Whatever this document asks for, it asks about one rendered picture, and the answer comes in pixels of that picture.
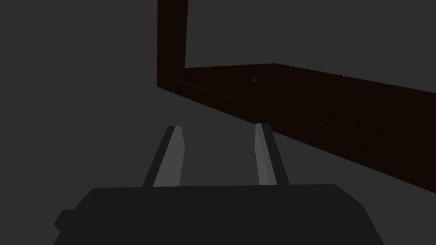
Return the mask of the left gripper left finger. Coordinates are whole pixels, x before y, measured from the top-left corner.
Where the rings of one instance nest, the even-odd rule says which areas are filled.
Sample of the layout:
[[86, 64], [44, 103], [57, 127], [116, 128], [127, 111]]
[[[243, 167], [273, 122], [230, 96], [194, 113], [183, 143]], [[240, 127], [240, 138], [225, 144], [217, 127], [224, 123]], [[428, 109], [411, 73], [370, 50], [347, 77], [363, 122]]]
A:
[[143, 181], [142, 187], [176, 187], [180, 185], [185, 144], [181, 126], [169, 126]]

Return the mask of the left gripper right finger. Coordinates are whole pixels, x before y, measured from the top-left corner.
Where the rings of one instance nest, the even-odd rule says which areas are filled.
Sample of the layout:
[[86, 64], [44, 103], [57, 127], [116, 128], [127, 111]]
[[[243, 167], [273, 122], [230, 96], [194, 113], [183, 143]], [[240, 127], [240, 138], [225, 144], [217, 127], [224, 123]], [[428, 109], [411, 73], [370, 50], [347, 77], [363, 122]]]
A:
[[271, 126], [255, 124], [255, 159], [259, 185], [290, 185]]

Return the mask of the dark brown cupboard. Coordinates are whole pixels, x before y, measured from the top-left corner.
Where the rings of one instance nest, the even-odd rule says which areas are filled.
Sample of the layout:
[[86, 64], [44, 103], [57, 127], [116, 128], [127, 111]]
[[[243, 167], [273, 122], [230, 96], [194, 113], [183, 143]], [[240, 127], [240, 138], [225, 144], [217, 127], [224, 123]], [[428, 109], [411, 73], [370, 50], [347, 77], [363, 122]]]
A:
[[189, 0], [158, 0], [157, 87], [436, 193], [436, 93], [277, 63], [185, 67]]

